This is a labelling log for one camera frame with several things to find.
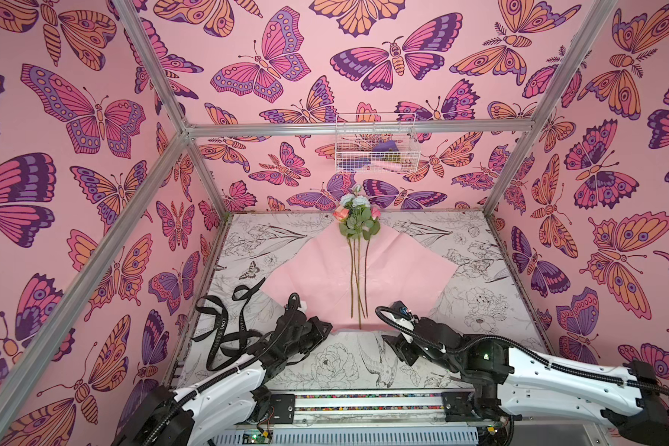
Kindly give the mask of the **purple pink wrapping paper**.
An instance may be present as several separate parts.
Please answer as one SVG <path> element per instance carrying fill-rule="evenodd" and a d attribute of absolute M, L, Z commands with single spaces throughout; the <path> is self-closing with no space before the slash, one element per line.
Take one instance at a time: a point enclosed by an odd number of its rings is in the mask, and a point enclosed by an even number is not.
<path fill-rule="evenodd" d="M 457 269 L 413 237 L 387 226 L 371 241 L 352 248 L 333 223 L 275 269 L 262 291 L 280 304 L 298 294 L 307 314 L 332 323 L 335 331 L 384 330 L 376 307 L 401 301 L 425 316 Z"/>

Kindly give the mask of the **white fake flower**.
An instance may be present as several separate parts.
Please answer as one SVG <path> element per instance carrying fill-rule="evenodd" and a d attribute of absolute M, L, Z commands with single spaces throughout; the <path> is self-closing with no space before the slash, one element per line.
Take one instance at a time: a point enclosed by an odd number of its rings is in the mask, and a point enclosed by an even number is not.
<path fill-rule="evenodd" d="M 350 228 L 350 234 L 352 235 L 353 247 L 354 247 L 354 242 L 357 239 L 361 240 L 361 260 L 363 269 L 363 263 L 364 263 L 363 252 L 362 252 L 362 241 L 364 240 L 363 232 L 364 232 L 364 225 L 371 217 L 371 211 L 370 211 L 371 204 L 367 196 L 362 192 L 362 187 L 356 186 L 352 193 L 347 193 L 340 199 L 339 205 L 345 206 L 349 210 L 348 224 Z M 365 316 L 365 304 L 364 304 L 363 270 L 362 270 L 362 303 L 364 308 L 364 319 L 365 319 L 366 316 Z M 358 321 L 356 284 L 354 287 L 354 318 L 351 319 Z"/>

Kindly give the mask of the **orange pink fake rose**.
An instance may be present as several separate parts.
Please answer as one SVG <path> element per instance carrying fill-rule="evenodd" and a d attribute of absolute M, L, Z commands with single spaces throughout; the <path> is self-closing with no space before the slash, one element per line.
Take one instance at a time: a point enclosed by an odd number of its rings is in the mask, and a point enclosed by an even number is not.
<path fill-rule="evenodd" d="M 355 261 L 353 260 L 354 256 L 354 247 L 352 242 L 352 235 L 350 234 L 350 228 L 348 224 L 349 220 L 349 210 L 345 206 L 338 206 L 334 210 L 334 218 L 338 222 L 338 227 L 340 233 L 345 237 L 349 249 L 349 290 L 350 290 L 350 317 L 354 318 L 354 267 Z"/>

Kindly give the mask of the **small pink fake rose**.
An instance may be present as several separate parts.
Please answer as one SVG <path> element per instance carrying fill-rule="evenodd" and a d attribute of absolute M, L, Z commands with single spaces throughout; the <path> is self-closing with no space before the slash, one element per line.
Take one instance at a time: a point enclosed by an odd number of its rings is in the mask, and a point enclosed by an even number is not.
<path fill-rule="evenodd" d="M 371 217 L 368 219 L 364 225 L 363 237 L 366 241 L 365 251 L 364 251 L 364 304 L 365 304 L 365 316 L 369 316 L 369 304 L 368 304 L 368 266 L 369 266 L 369 251 L 371 246 L 372 239 L 380 232 L 381 224 L 381 210 L 377 206 L 371 206 Z"/>

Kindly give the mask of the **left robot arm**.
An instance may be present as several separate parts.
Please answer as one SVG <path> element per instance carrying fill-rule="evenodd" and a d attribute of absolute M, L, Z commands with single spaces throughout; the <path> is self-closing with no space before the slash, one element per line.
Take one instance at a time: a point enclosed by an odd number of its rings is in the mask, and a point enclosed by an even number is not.
<path fill-rule="evenodd" d="M 219 433 L 243 422 L 259 423 L 268 417 L 271 392 L 267 383 L 289 365 L 308 357 L 333 330 L 332 323 L 308 317 L 299 295 L 293 293 L 274 330 L 260 334 L 239 330 L 224 334 L 216 327 L 216 346 L 245 343 L 233 362 L 185 388 L 151 386 L 124 416 L 114 445 L 204 445 Z"/>

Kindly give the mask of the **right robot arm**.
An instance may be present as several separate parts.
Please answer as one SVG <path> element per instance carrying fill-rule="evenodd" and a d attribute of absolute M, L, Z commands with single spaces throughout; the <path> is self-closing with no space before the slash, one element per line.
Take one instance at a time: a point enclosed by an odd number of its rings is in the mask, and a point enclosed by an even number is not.
<path fill-rule="evenodd" d="M 460 334 L 414 315 L 401 301 L 377 317 L 398 331 L 385 336 L 409 366 L 425 359 L 474 388 L 469 408 L 480 419 L 509 424 L 532 416 L 584 419 L 630 442 L 669 445 L 669 388 L 652 365 L 631 360 L 609 367 L 537 352 L 496 334 Z"/>

